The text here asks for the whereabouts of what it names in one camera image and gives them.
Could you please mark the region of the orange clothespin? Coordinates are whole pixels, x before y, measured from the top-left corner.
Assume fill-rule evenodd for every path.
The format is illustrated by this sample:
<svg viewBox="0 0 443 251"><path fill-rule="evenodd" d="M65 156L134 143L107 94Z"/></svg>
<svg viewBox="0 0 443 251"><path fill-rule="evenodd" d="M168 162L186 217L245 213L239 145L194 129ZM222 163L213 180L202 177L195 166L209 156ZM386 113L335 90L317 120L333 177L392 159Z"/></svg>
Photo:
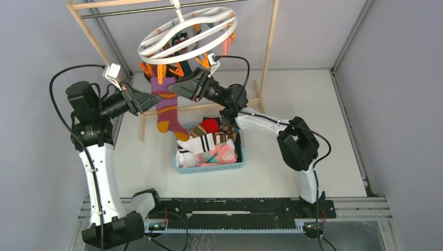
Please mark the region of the orange clothespin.
<svg viewBox="0 0 443 251"><path fill-rule="evenodd" d="M209 69L211 67L211 63L209 62L207 53L203 53L202 55L197 56L195 59L200 66L206 69Z"/></svg>
<svg viewBox="0 0 443 251"><path fill-rule="evenodd" d="M167 65L159 64L157 65L157 79L159 85L163 84L163 78L166 76Z"/></svg>

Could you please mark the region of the purple striped sock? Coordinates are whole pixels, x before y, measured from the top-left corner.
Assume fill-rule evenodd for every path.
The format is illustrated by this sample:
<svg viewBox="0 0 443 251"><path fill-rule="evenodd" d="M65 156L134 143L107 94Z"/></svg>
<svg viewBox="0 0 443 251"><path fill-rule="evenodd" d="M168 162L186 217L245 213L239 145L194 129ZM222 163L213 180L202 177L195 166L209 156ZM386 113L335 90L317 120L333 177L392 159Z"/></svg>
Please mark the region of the purple striped sock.
<svg viewBox="0 0 443 251"><path fill-rule="evenodd" d="M176 139L187 141L190 136L178 119L178 95L169 90L176 83L174 77L163 77L162 83L157 77L150 79L151 93L162 98L156 104L157 130L161 133L172 132Z"/></svg>

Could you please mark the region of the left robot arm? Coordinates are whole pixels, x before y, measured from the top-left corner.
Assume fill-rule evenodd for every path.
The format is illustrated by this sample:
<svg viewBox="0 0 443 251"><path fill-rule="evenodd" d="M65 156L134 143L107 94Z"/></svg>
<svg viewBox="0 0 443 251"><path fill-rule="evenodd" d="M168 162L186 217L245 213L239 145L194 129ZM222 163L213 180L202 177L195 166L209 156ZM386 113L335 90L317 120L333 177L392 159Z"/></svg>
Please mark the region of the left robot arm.
<svg viewBox="0 0 443 251"><path fill-rule="evenodd" d="M100 98L87 81L71 85L66 94L72 116L79 121L71 126L71 141L83 163L90 196L90 227L82 231L83 241L107 250L144 237L144 220L159 217L164 205L150 188L135 193L129 207L124 207L114 172L111 120L126 112L137 116L161 98L131 86Z"/></svg>

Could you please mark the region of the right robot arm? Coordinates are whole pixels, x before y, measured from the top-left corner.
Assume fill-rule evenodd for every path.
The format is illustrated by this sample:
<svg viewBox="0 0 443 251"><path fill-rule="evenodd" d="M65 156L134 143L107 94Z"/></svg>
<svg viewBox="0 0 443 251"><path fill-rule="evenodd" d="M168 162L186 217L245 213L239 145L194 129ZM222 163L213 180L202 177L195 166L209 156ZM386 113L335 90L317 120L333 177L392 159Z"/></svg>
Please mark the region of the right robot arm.
<svg viewBox="0 0 443 251"><path fill-rule="evenodd" d="M223 87L208 70L201 68L168 89L190 101L205 98L221 105L220 116L229 126L275 136L284 163L299 173L302 212L310 218L322 212L322 191L314 171L320 144L302 118L278 119L257 112L248 107L245 86Z"/></svg>

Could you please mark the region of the white round sock hanger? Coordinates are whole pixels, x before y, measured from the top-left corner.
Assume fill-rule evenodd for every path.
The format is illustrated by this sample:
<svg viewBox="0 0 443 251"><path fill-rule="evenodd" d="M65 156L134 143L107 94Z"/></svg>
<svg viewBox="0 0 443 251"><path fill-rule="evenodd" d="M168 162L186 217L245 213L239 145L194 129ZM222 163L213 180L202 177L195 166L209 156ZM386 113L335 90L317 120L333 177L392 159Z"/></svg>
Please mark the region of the white round sock hanger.
<svg viewBox="0 0 443 251"><path fill-rule="evenodd" d="M235 36L236 12L229 7L209 7L187 14L175 2L177 17L147 35L137 48L148 64L174 64L209 52Z"/></svg>

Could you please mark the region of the red sock in basket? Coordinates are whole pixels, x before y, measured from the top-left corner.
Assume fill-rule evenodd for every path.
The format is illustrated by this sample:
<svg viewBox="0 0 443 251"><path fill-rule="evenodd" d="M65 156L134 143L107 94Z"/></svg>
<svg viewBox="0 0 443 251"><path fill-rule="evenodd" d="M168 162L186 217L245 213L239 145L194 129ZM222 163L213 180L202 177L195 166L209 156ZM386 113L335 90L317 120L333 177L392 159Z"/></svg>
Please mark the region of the red sock in basket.
<svg viewBox="0 0 443 251"><path fill-rule="evenodd" d="M214 118L205 119L200 123L200 125L203 127L207 134L220 131L220 124L218 120Z"/></svg>

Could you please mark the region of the pink clothespin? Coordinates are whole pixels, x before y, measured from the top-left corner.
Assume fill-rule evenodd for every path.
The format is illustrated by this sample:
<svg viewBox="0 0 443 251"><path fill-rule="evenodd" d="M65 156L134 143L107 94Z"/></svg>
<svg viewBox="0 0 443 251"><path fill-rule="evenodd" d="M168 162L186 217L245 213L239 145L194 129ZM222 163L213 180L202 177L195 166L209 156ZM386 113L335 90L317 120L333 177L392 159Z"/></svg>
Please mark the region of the pink clothespin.
<svg viewBox="0 0 443 251"><path fill-rule="evenodd" d="M230 51L230 46L232 44L232 38L228 37L222 42L222 55L228 55Z"/></svg>

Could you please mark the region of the white black striped sock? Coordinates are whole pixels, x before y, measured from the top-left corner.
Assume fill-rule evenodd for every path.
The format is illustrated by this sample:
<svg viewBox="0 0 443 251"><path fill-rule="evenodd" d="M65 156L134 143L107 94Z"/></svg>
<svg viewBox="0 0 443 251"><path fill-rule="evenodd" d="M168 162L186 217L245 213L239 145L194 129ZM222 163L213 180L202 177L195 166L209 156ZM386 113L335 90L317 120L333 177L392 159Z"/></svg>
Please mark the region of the white black striped sock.
<svg viewBox="0 0 443 251"><path fill-rule="evenodd" d="M177 140L177 144L194 155L212 151L216 145L212 133L191 138L187 141Z"/></svg>

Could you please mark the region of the pink sock in basket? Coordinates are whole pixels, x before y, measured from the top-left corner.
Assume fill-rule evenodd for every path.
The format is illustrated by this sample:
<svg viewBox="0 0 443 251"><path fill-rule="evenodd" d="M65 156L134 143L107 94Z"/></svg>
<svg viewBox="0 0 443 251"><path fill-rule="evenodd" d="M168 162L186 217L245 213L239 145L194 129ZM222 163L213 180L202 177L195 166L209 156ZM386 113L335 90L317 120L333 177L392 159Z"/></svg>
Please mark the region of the pink sock in basket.
<svg viewBox="0 0 443 251"><path fill-rule="evenodd" d="M198 166L212 166L232 164L237 161L235 144L229 139L226 142L216 144L213 150L196 155Z"/></svg>

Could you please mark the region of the metal hanging rod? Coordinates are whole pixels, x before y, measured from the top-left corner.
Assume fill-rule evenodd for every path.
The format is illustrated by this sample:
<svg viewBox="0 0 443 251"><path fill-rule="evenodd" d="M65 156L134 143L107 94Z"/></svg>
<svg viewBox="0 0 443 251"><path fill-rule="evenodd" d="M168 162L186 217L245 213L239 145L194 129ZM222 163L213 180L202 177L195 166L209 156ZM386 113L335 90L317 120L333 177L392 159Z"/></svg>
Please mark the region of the metal hanging rod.
<svg viewBox="0 0 443 251"><path fill-rule="evenodd" d="M234 3L234 2L244 2L247 0L225 0L225 1L205 1L205 2L195 2L184 4L182 8L196 7L196 6L209 6L221 3ZM110 16L120 16L120 15L129 15L129 14L138 14L138 13L147 13L147 12L156 12L161 10L169 10L173 9L173 6L160 6L160 7L152 7L152 8L141 8L141 9L131 9L131 10L123 10L118 12L107 12L107 13L99 13L99 14L89 14L89 15L80 15L80 19L95 19L100 17L110 17Z"/></svg>

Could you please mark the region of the light blue plastic basket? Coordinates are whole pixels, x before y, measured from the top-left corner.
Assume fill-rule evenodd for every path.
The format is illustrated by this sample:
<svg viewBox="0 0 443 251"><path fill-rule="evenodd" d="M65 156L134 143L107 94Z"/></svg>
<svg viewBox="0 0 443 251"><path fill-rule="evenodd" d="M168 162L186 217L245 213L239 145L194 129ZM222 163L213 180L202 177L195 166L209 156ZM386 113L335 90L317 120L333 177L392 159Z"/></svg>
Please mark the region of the light blue plastic basket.
<svg viewBox="0 0 443 251"><path fill-rule="evenodd" d="M198 166L196 155L181 148L180 146L177 146L177 153L174 158L176 170L181 174L192 174L242 168L245 160L245 153L243 152L243 148L241 145L240 132L240 129L228 127L227 131L222 130L217 133L213 133L215 144L226 142L229 139L234 142L237 157L237 161L235 163L212 166Z"/></svg>

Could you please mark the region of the wooden drying rack frame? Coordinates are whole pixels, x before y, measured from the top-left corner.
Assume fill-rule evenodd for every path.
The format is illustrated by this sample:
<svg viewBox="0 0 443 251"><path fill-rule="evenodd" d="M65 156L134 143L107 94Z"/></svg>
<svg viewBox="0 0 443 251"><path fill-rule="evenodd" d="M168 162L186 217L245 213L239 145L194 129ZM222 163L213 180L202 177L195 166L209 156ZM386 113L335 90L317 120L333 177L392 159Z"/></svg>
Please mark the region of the wooden drying rack frame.
<svg viewBox="0 0 443 251"><path fill-rule="evenodd" d="M80 26L82 31L85 33L86 37L88 38L88 40L90 41L92 46L96 49L97 53L102 58L104 63L109 64L109 62L110 62L109 57L104 52L104 49L102 49L101 45L99 44L99 42L96 39L93 32L91 31L90 27L87 25L87 23L83 19L80 19L79 10L81 10L81 9L98 9L100 7L123 6L123 5L130 5L130 4L148 3L148 2L158 2L158 1L104 1L104 2L103 1L102 2L87 2L86 1L86 2L80 3L80 4L76 4L73 1L68 1L66 4L66 7L71 12L74 19L77 21L78 25ZM173 6L174 7L173 9L175 9L176 8L175 2L179 2L179 1L170 1L170 2L171 2L170 6ZM273 1L272 17L271 17L270 27L269 27L269 32L268 32L269 34L268 34L267 45L266 45L266 53L265 53L266 55L265 55L263 69L262 69L261 85L260 85L260 89L259 89L259 85L258 85L257 81L256 80L253 81L257 97L252 98L252 100L250 100L250 102L249 102L249 104L251 104L251 105L259 105L260 111L262 113L265 113L262 99L263 99L264 89L265 89L265 85L266 85L266 81L267 81L267 74L268 74L268 70L269 70L269 63L270 63L270 58L271 58L271 49L272 49L272 44L273 44L273 39L274 39L274 31L275 31L276 18L277 18L277 13L278 13L278 6L279 6L279 1ZM124 63L123 56L122 56L120 50L117 49L118 45L116 44L116 42L114 42L113 36L111 34L109 34L109 38L106 37L107 36L106 32L109 33L110 31L107 28L106 23L104 21L103 21L103 23L104 23L104 25L101 25L100 22L98 22L97 27L101 29L101 34L105 38L105 41L108 43L108 47L113 50L112 51L113 55L115 57L117 57L118 59L121 58L119 60L122 63L122 65L126 65L126 63ZM181 107L178 109L178 113L188 112L188 111L192 111L192 112L203 111L203 110L208 110L208 109L209 110L221 109L221 105L212 103L212 104L203 104L203 105L193 105L193 106ZM139 140L141 142L145 142L146 119L153 117L154 115L156 115L155 111L147 111L141 115L141 129L140 129L140 133L139 133Z"/></svg>

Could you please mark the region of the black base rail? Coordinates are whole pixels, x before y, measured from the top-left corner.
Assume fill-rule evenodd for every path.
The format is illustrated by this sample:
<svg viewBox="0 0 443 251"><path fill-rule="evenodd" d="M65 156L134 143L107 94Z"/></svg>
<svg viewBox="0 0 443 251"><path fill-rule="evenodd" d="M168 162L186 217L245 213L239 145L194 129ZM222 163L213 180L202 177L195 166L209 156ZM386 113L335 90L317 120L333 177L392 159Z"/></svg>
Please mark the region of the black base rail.
<svg viewBox="0 0 443 251"><path fill-rule="evenodd" d="M162 199L148 216L189 231L293 230L297 220L322 223L337 217L331 200L316 206L298 198Z"/></svg>

